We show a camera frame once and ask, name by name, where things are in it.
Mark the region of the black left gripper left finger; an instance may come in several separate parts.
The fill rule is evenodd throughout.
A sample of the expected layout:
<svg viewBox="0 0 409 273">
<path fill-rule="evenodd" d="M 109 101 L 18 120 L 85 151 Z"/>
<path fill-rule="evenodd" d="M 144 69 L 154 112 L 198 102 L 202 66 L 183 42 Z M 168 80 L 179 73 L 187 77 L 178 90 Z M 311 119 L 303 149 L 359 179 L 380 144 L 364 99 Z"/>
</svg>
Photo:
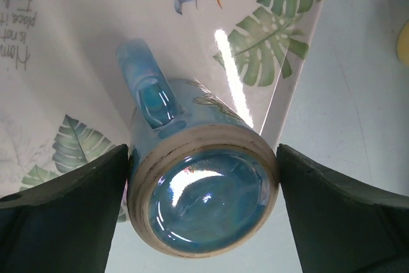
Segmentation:
<svg viewBox="0 0 409 273">
<path fill-rule="evenodd" d="M 1 198 L 1 272 L 104 272 L 128 148 Z"/>
</svg>

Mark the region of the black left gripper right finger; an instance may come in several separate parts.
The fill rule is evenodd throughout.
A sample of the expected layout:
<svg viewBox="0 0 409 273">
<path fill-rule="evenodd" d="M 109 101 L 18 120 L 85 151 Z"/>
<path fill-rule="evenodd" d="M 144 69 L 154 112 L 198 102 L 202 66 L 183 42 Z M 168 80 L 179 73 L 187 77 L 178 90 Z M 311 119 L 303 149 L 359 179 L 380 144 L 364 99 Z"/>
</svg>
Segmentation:
<svg viewBox="0 0 409 273">
<path fill-rule="evenodd" d="M 408 272 L 408 197 L 277 149 L 303 272 Z"/>
</svg>

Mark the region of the blue butterfly mug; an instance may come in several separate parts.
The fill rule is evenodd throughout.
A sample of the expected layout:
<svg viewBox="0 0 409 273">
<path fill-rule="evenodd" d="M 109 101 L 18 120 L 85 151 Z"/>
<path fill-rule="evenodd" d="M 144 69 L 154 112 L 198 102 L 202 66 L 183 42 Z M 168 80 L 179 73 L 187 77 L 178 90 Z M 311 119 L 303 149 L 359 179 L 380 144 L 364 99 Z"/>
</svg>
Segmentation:
<svg viewBox="0 0 409 273">
<path fill-rule="evenodd" d="M 140 238 L 180 258 L 251 238 L 279 191 L 269 144 L 200 82 L 166 79 L 144 40 L 121 44 L 116 59 L 136 103 L 127 208 Z"/>
</svg>

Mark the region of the yellow mug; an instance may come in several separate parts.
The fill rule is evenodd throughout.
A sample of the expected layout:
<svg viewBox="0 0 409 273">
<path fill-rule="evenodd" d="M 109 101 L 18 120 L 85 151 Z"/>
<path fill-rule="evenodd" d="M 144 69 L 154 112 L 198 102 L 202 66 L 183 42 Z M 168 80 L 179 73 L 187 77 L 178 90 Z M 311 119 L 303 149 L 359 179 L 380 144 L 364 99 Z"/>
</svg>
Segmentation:
<svg viewBox="0 0 409 273">
<path fill-rule="evenodd" d="M 409 22 L 402 27 L 396 43 L 396 53 L 402 64 L 409 66 Z"/>
</svg>

